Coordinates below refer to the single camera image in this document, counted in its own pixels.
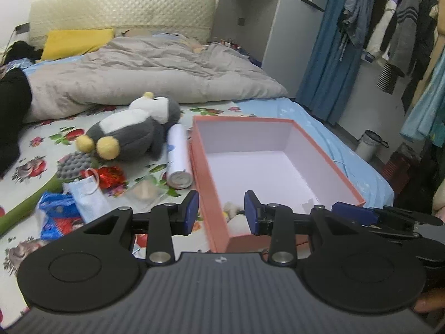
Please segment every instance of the green handle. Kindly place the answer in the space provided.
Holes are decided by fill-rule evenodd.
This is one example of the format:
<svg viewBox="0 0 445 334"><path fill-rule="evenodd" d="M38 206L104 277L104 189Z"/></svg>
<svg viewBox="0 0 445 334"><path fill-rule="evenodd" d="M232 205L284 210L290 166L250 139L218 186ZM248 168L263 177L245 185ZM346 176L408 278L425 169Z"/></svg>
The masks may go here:
<svg viewBox="0 0 445 334"><path fill-rule="evenodd" d="M62 182L54 175L41 189L15 206L6 215L0 217L0 237L34 212L40 197L45 191L62 192Z"/></svg>

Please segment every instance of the gray comforter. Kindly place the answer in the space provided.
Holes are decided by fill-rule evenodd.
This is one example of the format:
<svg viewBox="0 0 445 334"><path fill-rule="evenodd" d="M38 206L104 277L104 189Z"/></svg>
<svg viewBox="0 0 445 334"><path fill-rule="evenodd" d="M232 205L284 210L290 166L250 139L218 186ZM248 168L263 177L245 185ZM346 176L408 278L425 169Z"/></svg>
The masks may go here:
<svg viewBox="0 0 445 334"><path fill-rule="evenodd" d="M246 57L211 44L199 54L160 37L119 37L72 63L46 65L30 75L27 121L64 118L92 104L129 104L144 92L178 103L287 96L286 89Z"/></svg>

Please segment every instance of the yellow pillow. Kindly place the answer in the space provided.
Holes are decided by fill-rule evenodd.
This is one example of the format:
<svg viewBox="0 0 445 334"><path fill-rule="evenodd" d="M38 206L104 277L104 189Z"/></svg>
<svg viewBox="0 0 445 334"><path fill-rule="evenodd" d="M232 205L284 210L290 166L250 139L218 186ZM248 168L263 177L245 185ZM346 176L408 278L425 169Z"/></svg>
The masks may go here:
<svg viewBox="0 0 445 334"><path fill-rule="evenodd" d="M113 29L53 30L48 33L41 59L57 60L96 51L113 37Z"/></svg>

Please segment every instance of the blue curtain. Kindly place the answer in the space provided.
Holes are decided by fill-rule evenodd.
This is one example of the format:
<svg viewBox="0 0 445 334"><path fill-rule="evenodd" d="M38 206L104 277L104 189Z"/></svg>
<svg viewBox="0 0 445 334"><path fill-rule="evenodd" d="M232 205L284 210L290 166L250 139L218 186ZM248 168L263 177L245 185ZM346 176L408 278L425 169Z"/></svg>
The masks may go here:
<svg viewBox="0 0 445 334"><path fill-rule="evenodd" d="M344 3L345 0L328 0L311 59L295 96L295 101L309 108L314 116L331 124L337 123L343 113L362 52L362 47L355 48L349 42L340 61L341 33L337 21Z"/></svg>

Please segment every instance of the plastic bag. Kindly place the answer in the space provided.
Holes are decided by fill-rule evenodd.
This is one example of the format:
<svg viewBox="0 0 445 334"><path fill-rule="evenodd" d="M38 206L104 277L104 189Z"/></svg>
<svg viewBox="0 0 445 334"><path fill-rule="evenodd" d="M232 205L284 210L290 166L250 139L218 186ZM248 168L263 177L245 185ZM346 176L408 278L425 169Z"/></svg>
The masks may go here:
<svg viewBox="0 0 445 334"><path fill-rule="evenodd" d="M42 240L56 240L84 225L72 195L45 192L37 208L43 215Z"/></svg>

